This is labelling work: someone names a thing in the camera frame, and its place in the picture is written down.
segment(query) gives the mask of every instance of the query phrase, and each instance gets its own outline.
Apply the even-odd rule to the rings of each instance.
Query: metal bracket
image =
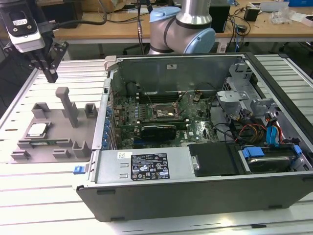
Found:
[[[255,116],[263,116],[274,105],[273,99],[254,99],[251,101],[250,107]]]

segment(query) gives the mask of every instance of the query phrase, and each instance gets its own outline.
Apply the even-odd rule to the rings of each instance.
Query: blue plastic tab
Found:
[[[277,129],[275,127],[269,126],[266,132],[266,142],[268,144],[273,144],[276,147],[279,145],[276,143]]]
[[[264,152],[261,147],[247,147],[243,150],[245,158],[263,157]]]
[[[150,14],[150,23],[171,18],[177,15],[179,11],[180,8],[175,6],[155,8]]]
[[[73,171],[74,175],[83,175],[85,174],[85,167],[78,165],[75,167],[74,171]]]
[[[293,148],[298,156],[302,154],[302,149],[298,145],[295,145]]]
[[[109,127],[105,125],[104,126],[104,131],[108,133],[110,131]]]
[[[215,43],[215,31],[206,28],[198,33],[185,48],[185,54],[209,53]]]
[[[111,116],[112,109],[110,107],[107,107],[107,116]]]

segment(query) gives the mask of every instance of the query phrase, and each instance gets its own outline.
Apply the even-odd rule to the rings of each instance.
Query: wire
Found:
[[[0,95],[0,99],[1,99],[1,101],[2,101],[2,103],[3,103],[3,105],[4,105],[6,108],[8,108],[9,106],[5,104],[4,99],[3,99],[2,95]]]
[[[132,17],[132,18],[129,18],[127,20],[123,20],[123,21],[112,21],[112,20],[107,20],[108,22],[111,22],[111,23],[122,23],[122,24],[125,24],[125,23],[134,23],[135,20],[137,20],[138,16],[135,16],[135,17]]]
[[[201,84],[208,84],[208,85],[210,85],[214,90],[218,91],[218,89],[216,89],[216,87],[213,86],[213,85],[212,85],[211,83],[209,83],[209,82],[201,82],[201,83],[199,83],[199,84],[196,86],[195,91],[198,90],[198,87],[199,87]]]
[[[251,31],[251,25],[250,25],[250,23],[249,23],[248,21],[246,21],[244,18],[242,18],[242,17],[240,17],[240,16],[235,16],[235,15],[230,15],[230,16],[231,16],[231,17],[237,17],[237,18],[241,19],[242,21],[246,22],[246,23],[248,24],[248,26],[249,26],[248,32],[245,33],[245,34],[239,34],[239,33],[237,33],[239,36],[245,37],[246,35],[248,35],[248,34],[250,33],[250,31]]]
[[[225,126],[228,126],[229,124],[226,123],[226,122],[220,122],[220,123],[217,123],[214,125],[214,127],[218,126],[218,125],[225,125]]]
[[[246,11],[246,9],[247,9],[247,6],[238,8],[237,10],[235,10],[234,15],[236,16],[236,15],[238,15],[239,13],[241,13],[241,12],[243,12],[243,11]]]
[[[241,129],[241,131],[240,131],[239,134],[238,134],[238,137],[240,137],[240,134],[241,134],[247,127],[252,128],[252,129],[254,130],[254,132],[256,133],[256,135],[258,135],[258,132],[257,132],[257,130],[255,129],[254,126],[258,126],[258,127],[261,127],[262,129],[266,130],[266,128],[265,128],[264,126],[259,125],[259,124],[247,124],[247,125],[245,125],[245,126]],[[257,139],[254,140],[254,138],[255,138],[255,136],[253,136],[252,139],[251,139],[250,141],[248,141],[248,142],[254,142],[254,141],[256,141]]]
[[[229,46],[230,46],[230,44],[231,44],[233,38],[235,37],[235,39],[236,39],[236,35],[239,35],[239,36],[242,37],[241,45],[239,46],[239,45],[238,45],[239,43],[236,42],[236,48],[238,47],[238,51],[240,51],[240,48],[242,48],[242,46],[243,46],[243,44],[244,44],[245,36],[247,36],[247,35],[250,33],[250,31],[251,31],[251,25],[250,25],[250,23],[249,23],[248,21],[246,21],[244,18],[242,18],[242,17],[240,17],[240,16],[237,16],[237,15],[235,15],[235,14],[234,14],[234,15],[228,15],[228,17],[229,17],[229,19],[230,19],[230,21],[231,21],[231,23],[232,23],[232,26],[233,26],[233,35],[232,35],[232,37],[230,38],[230,41],[229,41],[229,43],[228,43],[228,45],[227,45],[227,47],[226,47],[226,50],[229,48]],[[244,22],[246,22],[246,23],[248,24],[248,30],[247,30],[246,33],[240,33],[240,32],[238,31],[237,24],[235,23],[235,17],[238,18],[238,19],[241,19],[242,21],[244,21]]]
[[[14,86],[17,86],[17,87],[19,87],[19,88],[21,88],[21,86],[22,86],[22,85],[19,85],[19,84],[15,83],[15,82],[11,82],[11,81],[9,81],[9,80],[3,78],[3,77],[0,77],[0,80],[3,80],[3,81],[5,81],[5,82],[10,83],[10,84],[12,84],[12,85],[14,85]]]
[[[140,10],[141,10],[141,1],[137,0],[138,16],[137,16],[137,26],[138,26],[138,41],[140,45],[141,54],[144,54],[143,50],[143,41],[142,41],[142,27],[140,22]]]
[[[230,16],[230,14],[228,14],[228,17],[229,17],[230,22],[231,22],[231,25],[232,25],[233,33],[232,33],[231,38],[230,38],[230,41],[229,41],[229,43],[228,43],[228,45],[227,45],[227,47],[226,47],[226,50],[229,48],[229,46],[230,46],[230,44],[231,44],[231,42],[232,42],[234,36],[236,36],[236,34],[235,34],[235,23],[234,23],[234,22],[235,22],[235,19],[234,19],[234,17],[232,18],[232,17]]]
[[[277,126],[277,125],[273,125],[273,127],[275,127],[278,131],[278,140],[279,140],[279,143],[283,143],[283,140],[282,140],[282,129]]]
[[[55,29],[58,29],[58,28],[61,28],[61,27],[66,27],[66,26],[70,26],[72,24],[92,24],[92,25],[104,25],[106,22],[107,22],[107,18],[108,18],[108,15],[107,15],[107,11],[105,9],[105,6],[102,2],[102,0],[98,0],[101,8],[102,8],[102,11],[103,11],[103,21],[101,22],[95,22],[95,21],[84,21],[84,20],[74,20],[74,21],[66,21],[66,22],[63,22],[63,23],[56,23],[53,27],[53,30]]]

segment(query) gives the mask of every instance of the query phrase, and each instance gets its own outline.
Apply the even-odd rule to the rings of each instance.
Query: warning label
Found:
[[[169,178],[170,171],[166,153],[132,155],[131,179],[133,181]]]

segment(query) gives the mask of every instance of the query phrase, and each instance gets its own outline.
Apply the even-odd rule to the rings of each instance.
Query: wooden desk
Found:
[[[247,5],[249,0],[238,0],[240,6],[231,7],[230,13]],[[299,13],[312,14],[313,7],[293,7]],[[286,24],[272,24],[269,21],[270,13],[262,13],[256,22],[251,22],[251,31],[245,37],[245,42],[304,42],[313,41],[313,27],[308,27],[299,22]],[[114,21],[126,20],[135,17],[134,13],[113,13],[109,19]],[[143,42],[150,42],[149,14],[141,17],[143,29]],[[101,21],[99,13],[84,13],[84,20]],[[237,24],[246,24],[236,18]],[[224,33],[216,34],[216,42],[219,42],[218,52],[224,49],[232,35],[231,23],[228,22]],[[75,29],[60,29],[55,32],[58,39],[67,40],[70,44],[105,44],[105,43],[137,43],[137,23],[110,23],[105,25],[81,24]]]

